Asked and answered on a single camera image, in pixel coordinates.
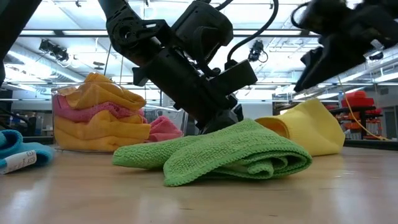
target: table surface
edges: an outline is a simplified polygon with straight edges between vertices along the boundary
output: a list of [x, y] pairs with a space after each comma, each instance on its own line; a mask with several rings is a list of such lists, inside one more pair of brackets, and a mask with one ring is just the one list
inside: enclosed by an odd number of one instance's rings
[[398, 152], [345, 148], [279, 180], [164, 187], [161, 172], [59, 152], [52, 166], [0, 176], [0, 221], [76, 223], [397, 223]]

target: folded towel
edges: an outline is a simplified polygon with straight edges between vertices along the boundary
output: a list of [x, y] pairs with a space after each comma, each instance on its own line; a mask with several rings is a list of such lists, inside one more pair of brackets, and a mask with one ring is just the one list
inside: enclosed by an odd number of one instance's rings
[[318, 99], [300, 103], [282, 115], [256, 121], [303, 146], [311, 156], [337, 154], [343, 148], [343, 130]]
[[94, 105], [92, 108], [87, 108], [83, 110], [74, 110], [69, 106], [66, 97], [61, 95], [53, 97], [52, 105], [52, 110], [55, 115], [74, 122], [89, 122], [94, 115], [103, 110], [109, 111], [117, 119], [137, 114], [141, 116], [144, 115], [144, 112], [142, 110], [133, 112], [112, 102], [105, 102], [99, 105]]
[[118, 166], [163, 166], [166, 186], [187, 184], [205, 174], [277, 178], [300, 172], [311, 163], [301, 146], [250, 119], [207, 135], [121, 147], [113, 156]]
[[166, 116], [158, 117], [151, 124], [149, 133], [150, 142], [160, 142], [181, 137], [182, 131]]
[[98, 139], [108, 136], [146, 140], [149, 137], [150, 124], [144, 124], [140, 115], [117, 119], [109, 111], [100, 111], [89, 123], [74, 123], [55, 116], [55, 128], [81, 140]]
[[[22, 135], [15, 130], [3, 130], [0, 132], [0, 173], [5, 170], [16, 170], [24, 166], [45, 166], [53, 159], [54, 150], [51, 147], [32, 142], [23, 143]], [[16, 154], [25, 154], [21, 160], [15, 161], [11, 159]], [[16, 164], [8, 164], [7, 162], [13, 161]]]
[[81, 152], [114, 152], [121, 146], [144, 143], [143, 139], [108, 136], [98, 139], [81, 140], [62, 130], [54, 129], [55, 139], [61, 149]]
[[73, 109], [86, 109], [105, 102], [113, 102], [131, 111], [145, 106], [143, 97], [118, 86], [104, 75], [91, 73], [79, 88], [64, 88], [58, 91], [65, 95]]

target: ceiling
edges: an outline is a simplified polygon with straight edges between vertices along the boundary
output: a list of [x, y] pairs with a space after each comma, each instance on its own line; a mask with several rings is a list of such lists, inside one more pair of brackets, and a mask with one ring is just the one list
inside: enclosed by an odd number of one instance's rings
[[[214, 0], [211, 3], [217, 6], [223, 1], [224, 0]], [[179, 16], [183, 14], [190, 2], [190, 0], [151, 0], [149, 1], [149, 6], [146, 6], [143, 0], [137, 0], [129, 1], [129, 4], [141, 18], [165, 19], [171, 26]], [[228, 7], [223, 9], [222, 13], [233, 23], [234, 29], [258, 29], [267, 22], [269, 16], [272, 14], [271, 2], [270, 0], [235, 0]], [[279, 12], [275, 21], [270, 26], [270, 29], [296, 29], [290, 22], [290, 14], [299, 4], [305, 1], [280, 0], [279, 2]], [[360, 1], [348, 1], [348, 5], [353, 6], [358, 2]], [[81, 0], [79, 4], [81, 7], [76, 5], [75, 0], [43, 0], [25, 29], [105, 29], [106, 19], [97, 0]], [[42, 39], [48, 39], [51, 43], [66, 48], [71, 59], [65, 63], [57, 63], [50, 55], [43, 55], [43, 52], [39, 50]], [[235, 37], [227, 47], [220, 48], [211, 61], [210, 67], [223, 68], [229, 50], [243, 39], [243, 37]], [[263, 41], [264, 50], [269, 56], [266, 63], [254, 62], [251, 64], [259, 77], [259, 83], [294, 83], [299, 78], [300, 72], [305, 68], [300, 58], [309, 50], [319, 46], [317, 38], [266, 37], [259, 39]], [[254, 41], [247, 43], [235, 51], [233, 59], [236, 61], [246, 59], [253, 43]], [[19, 53], [19, 55], [32, 59], [35, 65], [44, 65], [51, 69], [57, 68], [56, 76], [49, 78], [56, 79], [55, 81], [53, 80], [53, 82], [78, 82], [83, 81], [90, 72], [104, 73], [104, 70], [96, 70], [96, 65], [94, 65], [93, 62], [108, 62], [105, 75], [111, 77], [114, 81], [131, 82], [131, 68], [135, 67], [135, 65], [123, 58], [112, 48], [110, 48], [111, 50], [108, 57], [109, 48], [110, 41], [106, 37], [20, 37], [13, 47], [14, 51]], [[390, 55], [390, 59], [395, 59], [395, 51], [391, 51]], [[358, 67], [355, 69], [360, 71], [365, 68]], [[352, 75], [351, 73], [357, 72], [356, 70], [349, 71], [344, 76]], [[39, 81], [43, 80], [43, 78], [40, 78], [40, 75], [35, 76], [35, 74], [33, 74], [33, 76], [33, 78]], [[367, 78], [369, 78], [367, 76], [369, 76], [369, 73], [364, 73], [352, 81], [358, 82], [360, 81], [359, 79], [363, 78], [365, 80], [364, 82], [367, 82]], [[25, 81], [25, 79], [21, 80], [10, 75], [7, 77], [9, 81]], [[274, 93], [275, 89], [283, 88], [284, 86], [286, 85], [263, 85], [248, 88], [244, 90], [243, 93], [238, 93], [238, 98], [258, 100], [261, 99], [261, 95], [265, 93]], [[50, 88], [52, 86], [41, 85], [41, 88], [42, 87]], [[149, 84], [148, 89], [154, 90], [156, 86], [151, 86]], [[333, 89], [332, 86], [318, 86], [309, 91], [317, 91], [317, 94], [322, 94], [326, 90], [330, 91], [331, 89]]]

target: white label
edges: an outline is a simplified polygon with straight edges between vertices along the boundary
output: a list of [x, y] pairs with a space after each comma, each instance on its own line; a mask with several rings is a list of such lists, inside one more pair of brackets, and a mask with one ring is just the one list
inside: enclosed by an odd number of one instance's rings
[[27, 151], [9, 156], [4, 159], [7, 162], [7, 167], [0, 170], [0, 174], [7, 174], [9, 172], [21, 169], [25, 166], [32, 165], [36, 162], [36, 151]]

